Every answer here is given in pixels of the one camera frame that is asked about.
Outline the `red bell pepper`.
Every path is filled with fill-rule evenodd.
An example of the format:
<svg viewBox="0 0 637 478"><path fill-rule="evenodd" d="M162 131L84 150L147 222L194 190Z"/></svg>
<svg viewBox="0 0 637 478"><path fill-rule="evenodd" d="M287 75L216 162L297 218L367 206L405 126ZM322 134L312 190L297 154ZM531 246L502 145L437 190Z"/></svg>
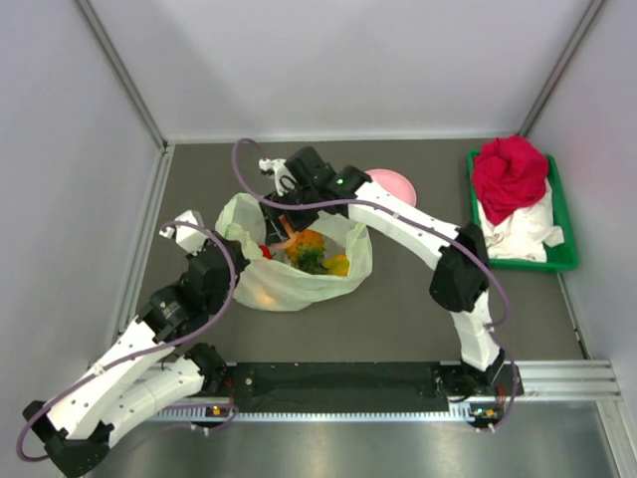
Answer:
<svg viewBox="0 0 637 478"><path fill-rule="evenodd" d="M260 245L259 248L260 248L264 258L266 258L268 260L272 260L273 259L273 254L272 254L272 252L270 251L270 249L266 245Z"/></svg>

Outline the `toy pineapple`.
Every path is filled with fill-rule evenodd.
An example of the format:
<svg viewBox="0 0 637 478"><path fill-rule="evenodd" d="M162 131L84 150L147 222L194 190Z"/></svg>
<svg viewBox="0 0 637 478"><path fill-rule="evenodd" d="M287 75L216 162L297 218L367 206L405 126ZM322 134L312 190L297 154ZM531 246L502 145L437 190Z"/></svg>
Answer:
<svg viewBox="0 0 637 478"><path fill-rule="evenodd" d="M323 265L324 251L322 235L306 229L298 233L294 242L285 250L285 254L296 269L312 275L322 275L326 273Z"/></svg>

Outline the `pale green plastic bag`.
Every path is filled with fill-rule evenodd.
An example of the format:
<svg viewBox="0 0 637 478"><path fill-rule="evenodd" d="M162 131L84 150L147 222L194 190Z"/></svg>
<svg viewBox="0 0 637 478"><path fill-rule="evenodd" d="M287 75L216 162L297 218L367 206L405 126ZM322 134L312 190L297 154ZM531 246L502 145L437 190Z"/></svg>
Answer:
<svg viewBox="0 0 637 478"><path fill-rule="evenodd" d="M314 303L353 292L372 272L372 245L366 226L341 216L321 213L311 229L322 235L327 259L345 254L349 260L346 277L312 275L293 267L284 251L270 249L273 259L263 257L266 226L260 204L246 193L238 193L224 206L215 230L224 238L237 241L250 264L240 274L234 299L255 307L254 293L267 292L277 305L269 312L294 312Z"/></svg>

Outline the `yellow orange fruit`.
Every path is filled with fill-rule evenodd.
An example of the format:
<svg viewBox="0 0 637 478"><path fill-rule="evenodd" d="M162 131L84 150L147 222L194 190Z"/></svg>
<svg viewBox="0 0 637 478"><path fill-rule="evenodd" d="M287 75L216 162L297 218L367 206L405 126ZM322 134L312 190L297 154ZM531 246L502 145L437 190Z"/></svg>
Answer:
<svg viewBox="0 0 637 478"><path fill-rule="evenodd" d="M271 311L277 305L277 301L267 292L259 290L254 293L254 304L260 310Z"/></svg>

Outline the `orange green mango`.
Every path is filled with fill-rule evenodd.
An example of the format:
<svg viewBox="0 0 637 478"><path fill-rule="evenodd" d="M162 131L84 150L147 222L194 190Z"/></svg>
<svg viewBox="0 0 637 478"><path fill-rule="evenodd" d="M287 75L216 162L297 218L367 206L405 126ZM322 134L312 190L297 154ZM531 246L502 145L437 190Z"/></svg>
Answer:
<svg viewBox="0 0 637 478"><path fill-rule="evenodd" d="M345 254L338 254L325 260L322 266L329 275L346 277L350 263Z"/></svg>

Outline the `pink peach fruit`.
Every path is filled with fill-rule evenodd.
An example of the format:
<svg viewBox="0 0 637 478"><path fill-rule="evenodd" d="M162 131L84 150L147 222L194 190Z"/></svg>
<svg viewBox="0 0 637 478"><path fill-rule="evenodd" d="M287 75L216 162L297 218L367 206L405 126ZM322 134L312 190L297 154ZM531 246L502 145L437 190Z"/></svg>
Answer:
<svg viewBox="0 0 637 478"><path fill-rule="evenodd" d="M293 229L284 214L281 214L279 216L278 221L279 225L283 228L283 233L280 235L281 239L275 243L270 244L269 248L285 251L296 245L299 238L299 232Z"/></svg>

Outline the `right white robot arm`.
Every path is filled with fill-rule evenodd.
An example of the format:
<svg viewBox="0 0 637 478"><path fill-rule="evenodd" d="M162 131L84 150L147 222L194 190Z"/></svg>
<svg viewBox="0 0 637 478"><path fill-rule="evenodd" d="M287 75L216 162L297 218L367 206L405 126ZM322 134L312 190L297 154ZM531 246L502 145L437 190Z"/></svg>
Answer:
<svg viewBox="0 0 637 478"><path fill-rule="evenodd" d="M505 353L488 326L490 267L482 230L437 220L400 200L366 172L335 171L306 146L287 159L262 159L275 190L260 207L269 246L298 246L320 218L340 215L370 227L414 253L432 270L432 299L453 319L467 387L485 394L502 378Z"/></svg>

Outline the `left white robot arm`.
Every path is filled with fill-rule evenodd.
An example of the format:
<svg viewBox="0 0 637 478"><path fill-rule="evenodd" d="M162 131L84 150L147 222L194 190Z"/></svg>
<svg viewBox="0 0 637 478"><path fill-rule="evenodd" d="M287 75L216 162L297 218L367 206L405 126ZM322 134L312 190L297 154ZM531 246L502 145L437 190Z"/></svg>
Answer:
<svg viewBox="0 0 637 478"><path fill-rule="evenodd" d="M116 343L60 400L33 401L23 411L46 456L66 477L81 477L148 417L174 402L225 385L227 365L215 348L199 343L140 382L170 356L181 339L228 305L231 287L249 264L238 241L219 234L187 251L187 268L143 304Z"/></svg>

